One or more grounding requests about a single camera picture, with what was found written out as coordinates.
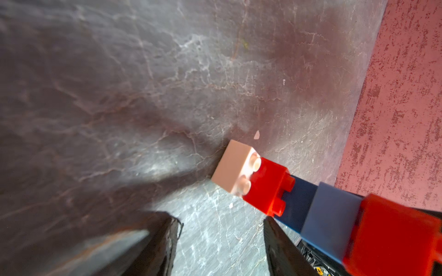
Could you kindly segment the long blue lego brick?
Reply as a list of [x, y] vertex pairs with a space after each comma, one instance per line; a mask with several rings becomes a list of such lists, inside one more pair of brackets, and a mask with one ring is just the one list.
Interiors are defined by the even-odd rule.
[[321, 182], [301, 237], [332, 260], [343, 263], [362, 198]]

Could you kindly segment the small blue lego brick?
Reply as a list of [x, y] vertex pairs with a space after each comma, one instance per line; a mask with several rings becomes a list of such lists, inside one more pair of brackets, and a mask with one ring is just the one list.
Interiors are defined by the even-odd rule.
[[293, 231], [301, 233], [318, 186], [294, 175], [291, 178], [295, 180], [293, 189], [282, 195], [285, 210], [282, 216], [274, 215], [274, 218]]

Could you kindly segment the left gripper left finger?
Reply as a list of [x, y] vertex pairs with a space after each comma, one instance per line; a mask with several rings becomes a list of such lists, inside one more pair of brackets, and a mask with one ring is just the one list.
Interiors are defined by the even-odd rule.
[[170, 276], [183, 222], [167, 212], [155, 220], [153, 232], [95, 272], [96, 276]]

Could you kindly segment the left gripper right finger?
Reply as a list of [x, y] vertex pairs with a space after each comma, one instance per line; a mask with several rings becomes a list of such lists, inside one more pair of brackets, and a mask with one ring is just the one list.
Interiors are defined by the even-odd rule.
[[318, 276], [273, 217], [264, 219], [264, 242], [271, 276]]

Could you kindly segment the red lego brick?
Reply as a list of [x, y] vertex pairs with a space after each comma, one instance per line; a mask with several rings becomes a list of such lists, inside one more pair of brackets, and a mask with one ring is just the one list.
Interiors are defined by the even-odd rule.
[[295, 185], [289, 170], [273, 161], [262, 158], [261, 167], [251, 176], [251, 189], [243, 200], [267, 216], [280, 217], [286, 203], [282, 199], [285, 192], [291, 192]]
[[442, 262], [442, 221], [370, 194], [362, 200], [343, 265], [353, 276], [430, 276]]

